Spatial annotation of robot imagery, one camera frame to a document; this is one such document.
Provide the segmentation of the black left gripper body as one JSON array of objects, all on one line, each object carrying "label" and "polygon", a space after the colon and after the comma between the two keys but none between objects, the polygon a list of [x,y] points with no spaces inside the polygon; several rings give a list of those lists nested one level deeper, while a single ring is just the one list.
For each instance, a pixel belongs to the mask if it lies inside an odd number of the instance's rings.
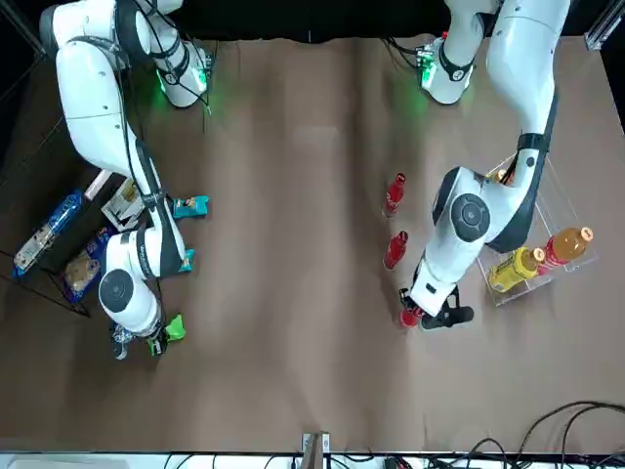
[{"label": "black left gripper body", "polygon": [[474,316],[475,312],[471,306],[460,305],[460,291],[458,287],[455,287],[444,300],[439,313],[435,317],[424,314],[421,317],[420,326],[425,331],[451,328],[472,321]]}]

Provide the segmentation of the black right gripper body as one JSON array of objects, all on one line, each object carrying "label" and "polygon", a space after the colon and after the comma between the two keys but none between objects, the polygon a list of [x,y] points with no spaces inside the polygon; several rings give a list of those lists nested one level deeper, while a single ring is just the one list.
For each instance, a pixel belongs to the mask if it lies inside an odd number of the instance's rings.
[{"label": "black right gripper body", "polygon": [[162,356],[166,352],[169,337],[166,332],[159,332],[158,334],[148,337],[146,342],[149,347],[150,355],[156,358]]}]

